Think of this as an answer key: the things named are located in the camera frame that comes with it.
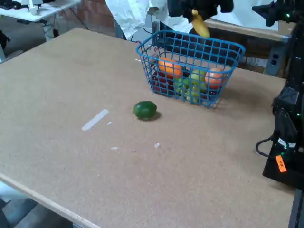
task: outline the table edge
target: table edge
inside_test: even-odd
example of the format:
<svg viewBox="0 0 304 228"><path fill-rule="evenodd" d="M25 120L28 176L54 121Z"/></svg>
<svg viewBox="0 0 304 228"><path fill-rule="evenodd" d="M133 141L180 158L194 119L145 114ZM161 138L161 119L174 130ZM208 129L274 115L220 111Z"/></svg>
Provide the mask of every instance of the table edge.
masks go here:
<svg viewBox="0 0 304 228"><path fill-rule="evenodd" d="M41 204L42 206L50 209L51 211L63 216L64 218L70 220L71 222L83 228L100 228L94 223L86 220L85 218L80 217L79 215L69 211L68 209L60 206L59 204L48 199L47 197L40 195L39 193L31 190L30 188L22 185L21 183L13 180L12 178L2 173L0 173L0 181L14 188L15 190L20 191L21 193L26 194L29 198Z"/></svg>

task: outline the white cloth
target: white cloth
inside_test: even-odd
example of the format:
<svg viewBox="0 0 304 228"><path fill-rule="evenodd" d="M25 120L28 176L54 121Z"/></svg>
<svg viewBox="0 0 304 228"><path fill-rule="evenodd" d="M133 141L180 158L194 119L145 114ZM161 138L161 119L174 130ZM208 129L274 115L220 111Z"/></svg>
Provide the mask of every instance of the white cloth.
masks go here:
<svg viewBox="0 0 304 228"><path fill-rule="evenodd" d="M278 31L277 22L272 27L266 27L265 19L251 9L252 6L269 4L271 1L234 0L234 9L231 13L223 14L219 7L218 14L212 18L244 27ZM155 12L156 18L173 30L188 33L193 28L188 19L182 16L169 17L167 0L106 0L105 2L127 39L145 24L147 12L151 7L159 8Z"/></svg>
<svg viewBox="0 0 304 228"><path fill-rule="evenodd" d="M159 8L155 13L156 18L170 28L187 33L193 28L188 19L182 16L169 17L167 0L106 0L105 2L127 39L142 28L151 7Z"/></svg>

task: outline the white table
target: white table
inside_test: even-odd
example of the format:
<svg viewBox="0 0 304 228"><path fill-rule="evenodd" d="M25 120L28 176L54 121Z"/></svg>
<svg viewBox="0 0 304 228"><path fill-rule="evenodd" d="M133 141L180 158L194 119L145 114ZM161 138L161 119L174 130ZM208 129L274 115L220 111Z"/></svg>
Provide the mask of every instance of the white table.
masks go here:
<svg viewBox="0 0 304 228"><path fill-rule="evenodd" d="M45 32L46 41L50 40L53 36L52 24L51 20L52 16L57 13L73 7L80 3L81 0L56 0L51 3L42 4L42 6L38 10L37 15L32 15L27 8L22 9L0 9L0 15L12 17L16 19L28 20L32 22L37 22L42 19L47 21L48 26L44 26L43 30ZM2 47L0 46L0 62L5 59Z"/></svg>

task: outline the blue wire basket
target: blue wire basket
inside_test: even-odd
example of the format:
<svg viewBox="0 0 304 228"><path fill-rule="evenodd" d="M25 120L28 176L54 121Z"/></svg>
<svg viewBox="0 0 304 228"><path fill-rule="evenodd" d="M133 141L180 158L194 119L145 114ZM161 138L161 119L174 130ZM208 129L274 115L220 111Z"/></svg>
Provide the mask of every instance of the blue wire basket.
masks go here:
<svg viewBox="0 0 304 228"><path fill-rule="evenodd" d="M136 51L151 90L211 107L245 48L234 42L162 30L146 39Z"/></svg>

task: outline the white tape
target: white tape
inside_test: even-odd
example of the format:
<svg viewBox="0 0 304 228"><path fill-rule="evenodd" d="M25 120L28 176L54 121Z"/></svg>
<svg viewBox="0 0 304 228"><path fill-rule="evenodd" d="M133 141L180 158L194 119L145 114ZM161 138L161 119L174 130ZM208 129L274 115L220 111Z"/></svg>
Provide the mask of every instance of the white tape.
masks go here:
<svg viewBox="0 0 304 228"><path fill-rule="evenodd" d="M286 142L283 139L279 138L279 140L277 142L287 148ZM289 148L295 147L295 143L289 143L288 145L289 145Z"/></svg>
<svg viewBox="0 0 304 228"><path fill-rule="evenodd" d="M98 121L100 121L102 118L104 118L109 113L108 110L104 109L100 113L98 113L92 120L86 123L81 129L83 131L87 131L91 129Z"/></svg>

